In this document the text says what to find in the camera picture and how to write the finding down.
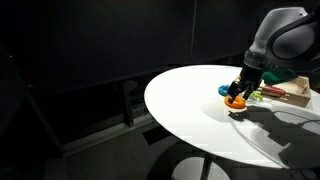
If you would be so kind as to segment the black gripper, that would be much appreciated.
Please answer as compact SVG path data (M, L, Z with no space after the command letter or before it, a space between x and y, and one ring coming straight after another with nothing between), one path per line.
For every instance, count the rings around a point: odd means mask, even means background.
M262 74L263 71L261 69L252 68L244 64L240 72L240 80L232 82L227 91L228 102L232 104L235 97L240 94L240 90L246 90L243 99L247 100L253 91L259 87L262 81Z

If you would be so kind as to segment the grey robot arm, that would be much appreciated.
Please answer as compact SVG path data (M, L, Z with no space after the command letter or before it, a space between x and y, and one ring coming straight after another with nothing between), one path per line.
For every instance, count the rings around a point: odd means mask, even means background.
M259 26L254 41L245 52L239 79L231 83L227 95L232 103L257 90L260 83L276 85L297 77L297 72L320 67L319 8L307 13L303 7L271 10Z

